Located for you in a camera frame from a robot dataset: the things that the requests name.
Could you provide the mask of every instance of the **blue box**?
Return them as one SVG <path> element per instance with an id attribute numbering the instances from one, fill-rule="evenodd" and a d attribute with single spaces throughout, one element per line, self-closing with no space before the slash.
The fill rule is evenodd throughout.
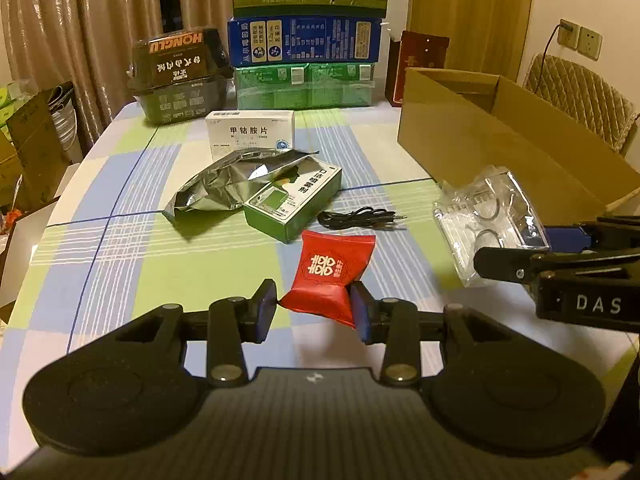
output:
<path id="1" fill-rule="evenodd" d="M 231 65 L 288 62 L 375 63 L 380 54 L 380 18 L 275 16 L 228 23 Z"/>

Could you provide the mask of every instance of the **black wire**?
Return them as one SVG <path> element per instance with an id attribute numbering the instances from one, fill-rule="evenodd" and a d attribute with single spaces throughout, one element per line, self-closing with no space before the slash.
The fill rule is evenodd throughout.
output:
<path id="1" fill-rule="evenodd" d="M 546 47 L 545 47 L 545 53 L 542 55 L 542 65 L 540 66 L 540 77 L 538 78 L 538 86 L 536 86 L 536 91 L 533 92 L 534 94 L 538 93 L 538 90 L 540 90 L 540 83 L 542 83 L 542 74 L 543 74 L 543 70 L 545 69 L 545 58 L 546 58 L 546 51 L 549 48 L 549 45 L 551 44 L 551 40 L 554 38 L 554 36 L 556 35 L 556 31 L 560 28 L 563 27 L 562 23 L 558 23 L 556 25 L 556 28 L 554 29 L 554 31 L 551 33 L 551 37 L 549 37 L 549 41 L 546 42 Z"/>
<path id="2" fill-rule="evenodd" d="M 322 211 L 318 215 L 318 222 L 327 229 L 339 231 L 351 227 L 375 228 L 392 224 L 395 220 L 404 218 L 406 218 L 406 216 L 396 216 L 395 211 L 373 209 L 370 206 L 366 206 L 351 213 Z"/>

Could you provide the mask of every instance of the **white medicine box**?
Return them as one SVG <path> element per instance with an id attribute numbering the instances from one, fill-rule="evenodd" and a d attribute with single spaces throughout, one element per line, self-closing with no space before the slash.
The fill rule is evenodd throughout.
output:
<path id="1" fill-rule="evenodd" d="M 293 148 L 292 110 L 235 110 L 206 117 L 213 160 L 243 148 Z"/>

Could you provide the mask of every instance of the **checkered tablecloth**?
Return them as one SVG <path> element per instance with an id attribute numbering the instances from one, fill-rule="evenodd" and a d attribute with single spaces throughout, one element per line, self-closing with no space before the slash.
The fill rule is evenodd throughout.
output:
<path id="1" fill-rule="evenodd" d="M 433 311 L 445 300 L 483 306 L 607 373 L 628 349 L 620 335 L 606 333 L 611 355 L 603 356 L 592 344 L 598 331 L 536 320 L 519 286 L 454 290 L 459 281 L 432 218 L 440 190 L 397 144 L 398 123 L 399 111 L 386 104 L 296 114 L 296 146 L 319 150 L 319 158 L 344 168 L 331 208 L 371 205 L 408 216 L 401 228 L 376 232 L 363 276 L 373 296 L 405 298 Z M 163 303 L 205 310 L 220 298 L 250 297 L 265 278 L 275 280 L 280 297 L 289 290 L 300 240 L 277 242 L 249 227 L 241 211 L 193 212 L 178 228 L 159 213 L 210 163 L 204 120 L 155 128 L 135 104 L 121 111 L 82 163 L 50 218 L 2 338 L 0 468 L 11 468 L 36 446 L 21 399 L 44 365 Z M 317 223 L 309 228 L 324 231 Z M 258 366 L 378 370 L 383 347 L 367 348 L 345 326 L 279 307 L 267 341 L 245 344 L 244 353 L 251 374 Z M 189 344 L 186 367 L 202 375 L 204 365 L 204 343 Z M 437 344 L 423 343 L 423 373 L 441 366 Z"/>

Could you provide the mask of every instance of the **plaid tablecloth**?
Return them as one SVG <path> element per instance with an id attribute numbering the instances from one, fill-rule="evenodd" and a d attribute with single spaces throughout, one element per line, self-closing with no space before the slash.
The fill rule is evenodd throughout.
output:
<path id="1" fill-rule="evenodd" d="M 522 288 L 502 284 L 455 290 L 446 243 L 432 219 L 436 183 L 397 144 L 399 111 L 371 108 L 296 114 L 296 146 L 344 168 L 331 208 L 392 208 L 408 219 L 376 232 L 363 280 L 376 298 L 398 297 L 423 310 L 469 304 L 589 365 L 601 376 L 628 349 L 624 335 L 536 320 Z M 82 163 L 34 254 L 0 348 L 0 468 L 36 446 L 21 399 L 29 378 L 49 362 L 163 303 L 205 310 L 227 296 L 250 297 L 273 278 L 289 290 L 302 242 L 282 244 L 249 227 L 241 211 L 193 212 L 174 228 L 159 213 L 173 193 L 211 163 L 204 120 L 145 124 L 127 105 Z M 317 223 L 311 229 L 324 231 Z M 344 234 L 366 234 L 353 229 Z M 605 338 L 597 348 L 594 338 Z M 423 343 L 422 371 L 436 373 L 437 344 Z M 245 344 L 258 366 L 380 368 L 383 346 L 364 347 L 351 329 L 278 308 L 267 341 Z M 204 343 L 189 344 L 186 367 L 203 375 Z"/>

